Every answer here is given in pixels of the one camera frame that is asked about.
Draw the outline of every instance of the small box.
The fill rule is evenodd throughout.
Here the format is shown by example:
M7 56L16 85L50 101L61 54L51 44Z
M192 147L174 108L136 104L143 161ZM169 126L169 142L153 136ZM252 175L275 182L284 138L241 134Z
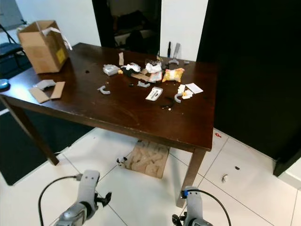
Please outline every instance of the small box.
M68 52L60 33L47 28L59 29L54 20L36 21L18 33L20 43L36 73L59 72L68 58Z

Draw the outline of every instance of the black door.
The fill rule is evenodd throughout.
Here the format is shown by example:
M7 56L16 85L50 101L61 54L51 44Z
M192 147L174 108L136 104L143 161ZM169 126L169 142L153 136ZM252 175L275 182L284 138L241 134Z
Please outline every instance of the black door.
M274 159L301 143L300 6L209 0L198 52L219 66L214 126Z

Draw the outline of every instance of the yellow label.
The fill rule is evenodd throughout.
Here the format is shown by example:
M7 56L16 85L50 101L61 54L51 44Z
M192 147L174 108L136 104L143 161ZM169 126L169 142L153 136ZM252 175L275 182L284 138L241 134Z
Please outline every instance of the yellow label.
M60 48L60 50L56 52L56 56L57 56L58 62L60 62L60 64L61 64L65 59L65 54L64 54L64 51L62 48Z

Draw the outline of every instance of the white tile floor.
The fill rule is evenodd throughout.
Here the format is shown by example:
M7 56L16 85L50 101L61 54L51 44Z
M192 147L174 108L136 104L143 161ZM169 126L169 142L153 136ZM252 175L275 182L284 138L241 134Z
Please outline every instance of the white tile floor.
M135 142L132 137L94 129L66 148L57 166L46 162L14 186L8 186L0 174L0 226L38 226L37 201L43 187L86 169L101 173L96 190L102 195L112 191L112 200L85 225L172 226L172 214L184 211L175 200L191 154L172 148L163 178L156 179L117 166L116 159L128 155ZM221 200L233 226L300 226L301 191L273 176L273 164L269 157L214 130L213 149L206 154L194 185ZM224 174L229 175L226 183L221 182ZM68 179L45 192L44 225L54 224L75 201L77 190L78 182ZM227 226L215 200L202 198L204 218L214 226Z

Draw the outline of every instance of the table leg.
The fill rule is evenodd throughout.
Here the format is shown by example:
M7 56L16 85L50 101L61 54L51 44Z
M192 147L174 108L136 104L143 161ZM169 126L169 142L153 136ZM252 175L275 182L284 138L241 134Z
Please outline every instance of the table leg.
M192 153L190 162L189 162L189 166L188 166L181 190L184 190L186 186L192 186L205 154L206 154L205 150L202 150L202 149L194 150L194 152ZM182 199L181 194L180 194L176 205L177 205L177 207L182 208L184 206L184 203L185 203L185 199Z
M47 159L54 165L59 163L59 160L50 150L49 146L42 140L38 131L28 119L22 108L11 105L4 97L1 97L3 104L9 109L14 119L18 122L24 132L34 141L36 146L46 155Z

